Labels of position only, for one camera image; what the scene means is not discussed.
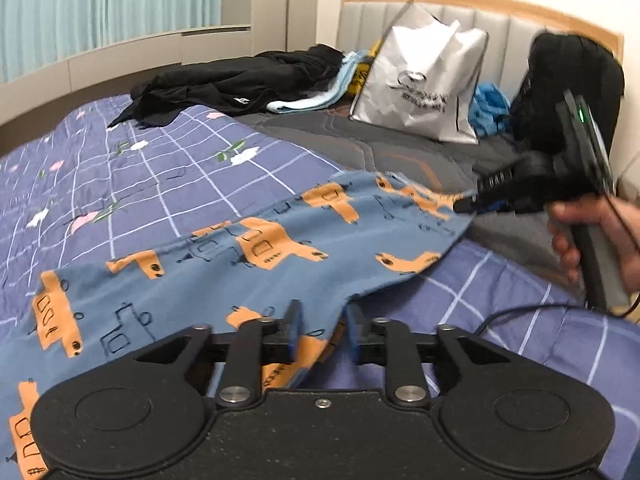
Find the person's right hand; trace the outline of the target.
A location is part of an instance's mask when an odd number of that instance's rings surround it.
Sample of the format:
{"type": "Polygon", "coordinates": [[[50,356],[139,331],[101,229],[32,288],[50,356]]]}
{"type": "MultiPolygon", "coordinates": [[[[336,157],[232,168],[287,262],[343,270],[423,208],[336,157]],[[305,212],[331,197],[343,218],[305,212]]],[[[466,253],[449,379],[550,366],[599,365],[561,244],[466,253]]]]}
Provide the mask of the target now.
{"type": "Polygon", "coordinates": [[[547,206],[552,247],[572,284],[580,278],[580,251],[570,239],[572,224],[594,224],[613,243],[620,258],[620,275],[628,294],[639,291],[639,208],[612,197],[587,195],[574,202],[547,206]]]}

